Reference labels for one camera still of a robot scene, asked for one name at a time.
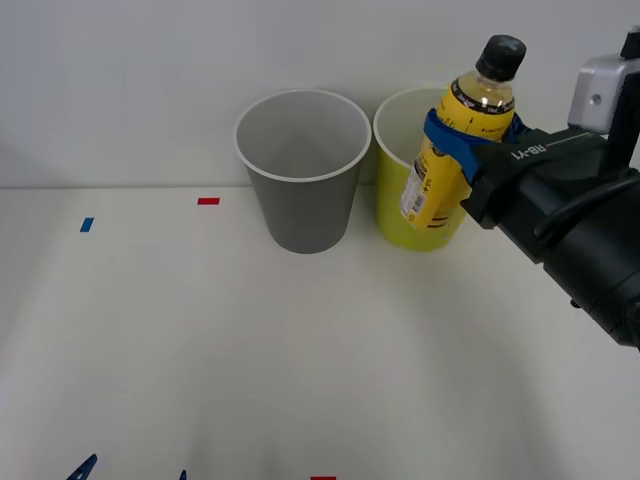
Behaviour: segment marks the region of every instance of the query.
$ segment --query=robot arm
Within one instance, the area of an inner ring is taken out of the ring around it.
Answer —
[[[609,134],[608,139],[600,135]],[[640,348],[640,29],[581,69],[567,130],[472,147],[462,205],[500,228],[621,345]]]

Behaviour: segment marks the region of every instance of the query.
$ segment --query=red tape marker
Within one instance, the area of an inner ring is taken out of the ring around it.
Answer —
[[[219,205],[220,197],[200,197],[198,205]]]

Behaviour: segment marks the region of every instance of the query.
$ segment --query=cup rim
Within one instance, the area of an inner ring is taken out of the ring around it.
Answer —
[[[343,167],[341,167],[338,170],[335,170],[333,172],[325,173],[324,175],[317,175],[315,177],[302,177],[302,178],[283,177],[281,175],[275,175],[273,173],[267,172],[266,170],[262,170],[261,168],[256,167],[253,163],[251,163],[249,160],[247,160],[247,158],[243,155],[242,151],[240,150],[240,146],[238,145],[238,129],[240,128],[240,124],[242,123],[244,118],[249,114],[249,112],[251,110],[253,110],[254,108],[256,108],[258,105],[260,105],[261,103],[266,102],[267,100],[271,100],[272,98],[279,97],[279,96],[282,96],[282,95],[288,95],[288,94],[291,94],[291,93],[299,93],[299,92],[321,93],[323,95],[329,95],[331,97],[337,98],[337,99],[347,103],[348,105],[350,105],[360,115],[360,117],[362,117],[362,120],[364,121],[365,125],[367,126],[367,139],[366,139],[365,145],[362,148],[362,150],[360,151],[360,153],[351,162],[349,162],[347,165],[345,165],[345,166],[343,166]],[[362,160],[362,157],[364,157],[364,155],[369,150],[369,146],[371,145],[372,136],[373,135],[372,135],[372,132],[371,132],[371,122],[369,122],[369,118],[367,117],[367,115],[364,113],[364,111],[358,105],[356,105],[355,102],[349,100],[346,97],[343,97],[342,95],[338,95],[337,93],[329,92],[327,90],[322,90],[322,89],[317,89],[317,88],[292,88],[292,89],[289,89],[289,90],[283,90],[281,92],[276,92],[276,93],[273,93],[273,94],[268,95],[266,97],[263,97],[260,100],[252,103],[249,107],[247,107],[247,109],[244,112],[242,112],[242,115],[240,115],[240,117],[236,121],[236,125],[235,125],[235,127],[233,129],[233,146],[234,146],[234,148],[236,150],[236,155],[238,155],[240,157],[240,160],[242,160],[242,163],[244,163],[248,168],[250,168],[254,172],[262,175],[263,177],[267,177],[267,178],[270,178],[272,180],[278,180],[280,182],[311,183],[311,182],[319,182],[321,180],[328,180],[330,178],[337,177],[338,175],[341,175],[342,173],[346,172],[347,170],[350,170],[352,167],[357,165],[358,162],[360,160]]]
[[[378,119],[380,118],[380,114],[382,113],[384,108],[389,103],[394,101],[396,98],[398,98],[398,97],[400,97],[402,95],[406,95],[407,93],[419,92],[419,91],[422,91],[422,90],[433,90],[433,88],[416,87],[416,88],[407,88],[406,90],[401,90],[399,92],[396,92],[393,95],[391,95],[389,98],[387,98],[384,102],[382,102],[382,105],[380,105],[378,107],[378,110],[376,110],[376,114],[373,117],[373,134],[376,137],[376,141],[378,142],[378,145],[384,151],[384,153],[386,153],[389,156],[389,158],[391,160],[396,162],[398,165],[401,165],[402,167],[406,168],[407,170],[409,170],[411,168],[411,164],[407,163],[407,162],[405,162],[403,160],[400,160],[396,155],[393,154],[393,152],[391,150],[389,150],[389,148],[380,139],[380,132],[378,131]]]

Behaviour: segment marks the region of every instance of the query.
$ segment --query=table surface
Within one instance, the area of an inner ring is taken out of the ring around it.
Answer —
[[[638,478],[638,352],[500,232],[413,253],[372,203],[303,256],[250,188],[1,191],[3,480]]]

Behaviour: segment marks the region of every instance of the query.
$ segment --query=bottle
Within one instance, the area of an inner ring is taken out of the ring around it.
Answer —
[[[438,118],[458,131],[500,141],[514,115],[515,101],[509,82],[526,51],[517,38],[491,37],[476,70],[458,77],[449,87],[438,106]],[[470,191],[460,165],[425,137],[407,179],[401,212],[416,228],[444,227]]]

